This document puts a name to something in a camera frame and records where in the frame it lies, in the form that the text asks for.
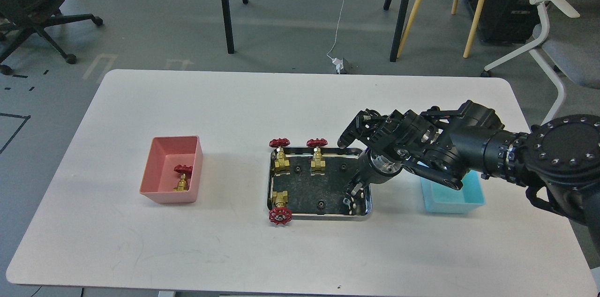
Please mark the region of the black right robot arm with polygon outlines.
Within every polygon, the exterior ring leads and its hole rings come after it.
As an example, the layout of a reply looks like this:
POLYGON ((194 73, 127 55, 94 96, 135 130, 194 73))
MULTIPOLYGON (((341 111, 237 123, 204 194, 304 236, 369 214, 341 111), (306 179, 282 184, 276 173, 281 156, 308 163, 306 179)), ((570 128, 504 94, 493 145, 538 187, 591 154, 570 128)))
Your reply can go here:
POLYGON ((454 190, 471 170, 526 188, 529 202, 588 227, 599 248, 599 118, 570 115, 513 133, 494 109, 465 101, 456 111, 433 106, 381 115, 359 111, 340 135, 347 148, 361 141, 366 150, 350 180, 347 196, 381 184, 407 170, 454 190))

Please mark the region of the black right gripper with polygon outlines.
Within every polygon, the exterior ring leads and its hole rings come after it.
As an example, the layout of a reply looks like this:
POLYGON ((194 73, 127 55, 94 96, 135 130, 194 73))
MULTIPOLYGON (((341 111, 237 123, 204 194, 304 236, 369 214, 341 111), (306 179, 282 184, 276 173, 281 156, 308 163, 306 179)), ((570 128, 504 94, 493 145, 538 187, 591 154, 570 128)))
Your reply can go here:
POLYGON ((361 141, 367 149, 359 156, 359 166, 348 183, 349 215, 371 212, 369 184, 381 184, 398 175, 403 162, 423 154, 426 145, 436 139, 439 127, 413 111, 390 115, 365 109, 359 111, 340 135, 337 145, 347 148, 361 141))

